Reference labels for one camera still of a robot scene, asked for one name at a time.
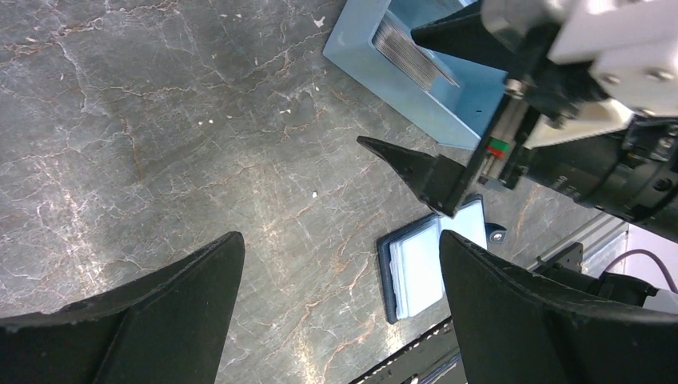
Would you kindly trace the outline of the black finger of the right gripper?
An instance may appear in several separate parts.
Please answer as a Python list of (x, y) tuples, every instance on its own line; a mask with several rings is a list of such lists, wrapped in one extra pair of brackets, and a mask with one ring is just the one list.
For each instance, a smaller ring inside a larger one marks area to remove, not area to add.
[(485, 29), (481, 5), (481, 1), (476, 1), (449, 16), (418, 26), (411, 30), (411, 37), (428, 50), (507, 70), (513, 53)]
[(452, 217), (464, 189), (465, 166), (444, 155), (432, 156), (379, 139), (359, 136), (357, 142), (385, 161), (429, 209)]

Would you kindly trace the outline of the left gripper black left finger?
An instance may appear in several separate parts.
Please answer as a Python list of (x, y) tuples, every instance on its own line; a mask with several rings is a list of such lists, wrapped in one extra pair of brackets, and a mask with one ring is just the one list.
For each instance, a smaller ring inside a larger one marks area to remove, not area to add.
[(51, 314), (1, 320), (4, 383), (212, 383), (245, 259), (229, 232)]

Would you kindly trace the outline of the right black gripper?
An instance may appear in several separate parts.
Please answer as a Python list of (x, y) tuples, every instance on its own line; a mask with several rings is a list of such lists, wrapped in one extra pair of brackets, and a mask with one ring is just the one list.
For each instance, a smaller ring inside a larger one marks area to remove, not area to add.
[(529, 147), (539, 121), (557, 133), (579, 122), (586, 106), (607, 94), (587, 62), (557, 65), (547, 58), (558, 27), (531, 28), (513, 53), (505, 96), (468, 165), (469, 180), (511, 189), (522, 178), (640, 226), (677, 239), (677, 119), (633, 114), (611, 133)]

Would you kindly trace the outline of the blue purple three-bin tray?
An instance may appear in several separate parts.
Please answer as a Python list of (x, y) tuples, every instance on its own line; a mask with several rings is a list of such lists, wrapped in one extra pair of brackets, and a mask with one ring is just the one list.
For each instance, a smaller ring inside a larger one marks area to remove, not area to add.
[(324, 56), (444, 146), (473, 150), (502, 94), (505, 72), (415, 46), (413, 28), (466, 1), (348, 1)]

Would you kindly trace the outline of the blue card holder wallet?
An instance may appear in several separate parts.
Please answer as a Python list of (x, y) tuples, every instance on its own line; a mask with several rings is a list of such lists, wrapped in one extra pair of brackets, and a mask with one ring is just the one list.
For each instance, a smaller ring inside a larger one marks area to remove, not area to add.
[(475, 245), (504, 242), (507, 229), (485, 220), (481, 194), (470, 194), (453, 217), (431, 213), (376, 241), (385, 316), (390, 324), (411, 318), (445, 296), (439, 241), (451, 230)]

